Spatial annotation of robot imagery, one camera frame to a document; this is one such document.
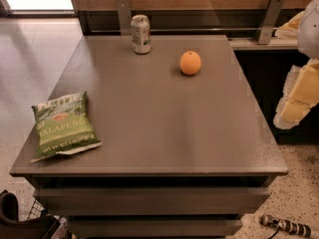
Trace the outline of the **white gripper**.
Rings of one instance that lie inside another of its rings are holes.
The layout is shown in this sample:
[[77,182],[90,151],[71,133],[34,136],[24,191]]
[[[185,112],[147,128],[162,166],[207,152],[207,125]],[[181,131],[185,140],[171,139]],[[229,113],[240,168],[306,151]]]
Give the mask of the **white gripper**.
[[319,0],[312,0],[304,12],[280,26],[275,36],[279,39],[297,38],[298,50],[311,58],[302,68],[293,66],[288,72],[283,97],[276,108],[274,125],[291,129],[319,104]]

